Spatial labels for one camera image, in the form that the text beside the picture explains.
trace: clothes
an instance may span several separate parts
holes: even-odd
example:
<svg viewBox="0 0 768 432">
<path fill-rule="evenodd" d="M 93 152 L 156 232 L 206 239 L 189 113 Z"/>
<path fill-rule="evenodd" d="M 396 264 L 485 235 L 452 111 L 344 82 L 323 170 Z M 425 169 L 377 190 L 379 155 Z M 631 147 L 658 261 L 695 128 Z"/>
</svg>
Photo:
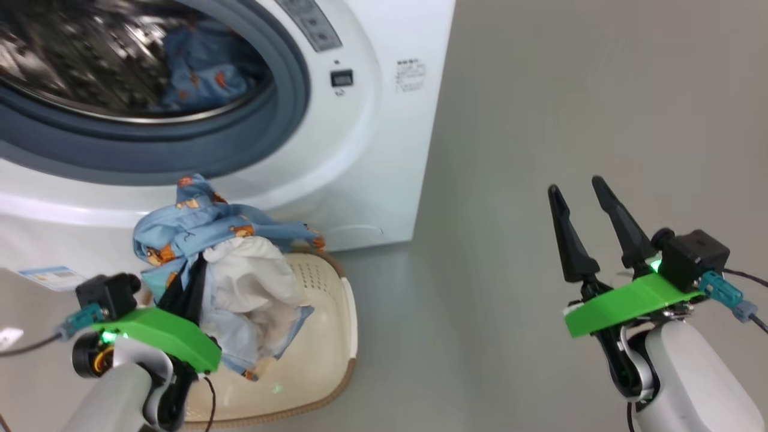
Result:
<svg viewBox="0 0 768 432">
<path fill-rule="evenodd" d="M 226 105 L 255 88 L 269 68 L 256 49 L 226 25 L 200 20 L 163 38 L 170 82 L 160 111 Z"/>
<path fill-rule="evenodd" d="M 177 274 L 183 286 L 197 254 L 228 238 L 258 235 L 283 253 L 295 240 L 314 244 L 317 233 L 301 223 L 276 223 L 261 210 L 228 204 L 199 174 L 179 180 L 176 205 L 144 216 L 134 229 L 134 253 L 156 268 L 141 273 L 155 298 Z"/>
<path fill-rule="evenodd" d="M 206 249 L 200 328 L 217 339 L 223 362 L 257 379 L 257 363 L 279 359 L 314 311 L 285 256 L 261 237 L 231 238 Z"/>
<path fill-rule="evenodd" d="M 225 365 L 255 378 L 257 361 L 279 358 L 313 310 L 299 307 L 303 296 L 283 253 L 296 240 L 322 245 L 321 237 L 301 223 L 276 223 L 257 208 L 228 204 L 199 174 L 179 180 L 176 199 L 134 229 L 134 253 L 154 266 L 141 273 L 144 283 L 158 302 L 172 283 L 190 286 L 200 254 L 209 258 L 199 272 L 200 328 L 215 336 Z"/>
</svg>

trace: sticker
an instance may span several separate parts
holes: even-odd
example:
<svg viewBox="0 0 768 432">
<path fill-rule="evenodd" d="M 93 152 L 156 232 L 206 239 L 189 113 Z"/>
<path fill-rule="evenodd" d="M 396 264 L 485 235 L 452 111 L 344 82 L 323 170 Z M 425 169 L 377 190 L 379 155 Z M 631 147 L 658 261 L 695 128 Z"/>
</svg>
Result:
<svg viewBox="0 0 768 432">
<path fill-rule="evenodd" d="M 427 69 L 417 58 L 409 58 L 397 62 L 395 83 L 398 93 L 421 90 L 424 87 L 424 77 Z"/>
<path fill-rule="evenodd" d="M 0 351 L 9 349 L 24 336 L 24 331 L 20 328 L 6 327 L 0 330 Z"/>
<path fill-rule="evenodd" d="M 18 273 L 53 291 L 72 291 L 86 281 L 67 267 L 34 268 Z"/>
</svg>

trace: wire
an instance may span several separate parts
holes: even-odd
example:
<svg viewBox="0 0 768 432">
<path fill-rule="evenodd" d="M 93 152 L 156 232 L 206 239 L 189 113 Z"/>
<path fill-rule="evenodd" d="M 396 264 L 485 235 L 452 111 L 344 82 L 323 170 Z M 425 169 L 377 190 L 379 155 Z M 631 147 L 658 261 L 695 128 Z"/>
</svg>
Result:
<svg viewBox="0 0 768 432">
<path fill-rule="evenodd" d="M 48 339 L 45 339 L 43 341 L 39 341 L 37 344 L 29 345 L 28 347 L 19 348 L 17 350 L 11 350 L 11 351 L 0 351 L 0 357 L 12 357 L 15 355 L 22 355 L 26 354 L 29 351 L 34 351 L 39 348 L 44 347 L 45 345 L 48 345 L 52 342 L 56 342 L 61 338 L 60 334 L 54 334 L 53 336 L 49 337 Z"/>
<path fill-rule="evenodd" d="M 104 360 L 107 357 L 107 354 L 113 351 L 114 351 L 114 345 L 111 345 L 96 356 L 96 358 L 94 359 L 94 371 L 101 373 L 104 370 Z"/>
<path fill-rule="evenodd" d="M 634 432 L 634 425 L 632 424 L 632 403 L 627 402 L 627 427 L 629 432 Z"/>
<path fill-rule="evenodd" d="M 766 281 L 765 279 L 760 279 L 757 276 L 753 276 L 752 274 L 749 274 L 749 273 L 744 273 L 743 271 L 724 268 L 723 273 L 728 273 L 728 274 L 732 274 L 733 276 L 743 277 L 745 279 L 749 279 L 752 282 L 757 282 L 758 284 L 761 284 L 764 287 L 768 287 L 768 281 Z"/>
<path fill-rule="evenodd" d="M 751 314 L 750 320 L 752 320 L 755 324 L 757 324 L 757 327 L 760 327 L 763 329 L 764 332 L 768 333 L 768 325 L 766 325 L 763 320 L 759 319 L 757 315 Z"/>
<path fill-rule="evenodd" d="M 214 424 L 214 414 L 216 413 L 216 391 L 214 390 L 214 383 L 210 382 L 208 377 L 203 377 L 203 379 L 208 382 L 208 387 L 210 387 L 210 396 L 213 399 L 213 402 L 210 406 L 210 419 L 208 420 L 208 426 L 205 427 L 205 432 L 208 432 L 210 427 Z"/>
</svg>

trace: green 3d-printed mount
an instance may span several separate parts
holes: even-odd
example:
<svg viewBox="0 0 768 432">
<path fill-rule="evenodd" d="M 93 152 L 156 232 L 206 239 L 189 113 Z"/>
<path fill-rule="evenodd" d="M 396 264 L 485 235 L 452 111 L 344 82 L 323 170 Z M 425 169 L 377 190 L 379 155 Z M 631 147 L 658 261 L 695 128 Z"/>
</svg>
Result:
<svg viewBox="0 0 768 432">
<path fill-rule="evenodd" d="M 565 315 L 565 324 L 573 338 L 581 337 L 699 295 L 678 290 L 659 274 L 647 274 L 585 302 Z"/>
<path fill-rule="evenodd" d="M 156 347 L 187 362 L 197 373 L 215 372 L 221 360 L 221 349 L 197 325 L 155 307 L 137 309 L 120 320 L 93 324 L 91 328 Z"/>
</svg>

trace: laundry basket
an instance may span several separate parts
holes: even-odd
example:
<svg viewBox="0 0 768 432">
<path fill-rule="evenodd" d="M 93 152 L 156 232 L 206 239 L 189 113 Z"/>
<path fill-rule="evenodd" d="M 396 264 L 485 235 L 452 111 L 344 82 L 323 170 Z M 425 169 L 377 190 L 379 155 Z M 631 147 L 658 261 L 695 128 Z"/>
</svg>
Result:
<svg viewBox="0 0 768 432">
<path fill-rule="evenodd" d="M 315 308 L 280 361 L 252 382 L 220 367 L 210 375 L 216 390 L 212 429 L 275 421 L 325 407 L 346 389 L 357 357 L 357 312 L 339 263 L 317 251 L 287 255 Z M 211 412 L 210 388 L 198 381 L 187 398 L 184 429 L 203 430 Z"/>
</svg>

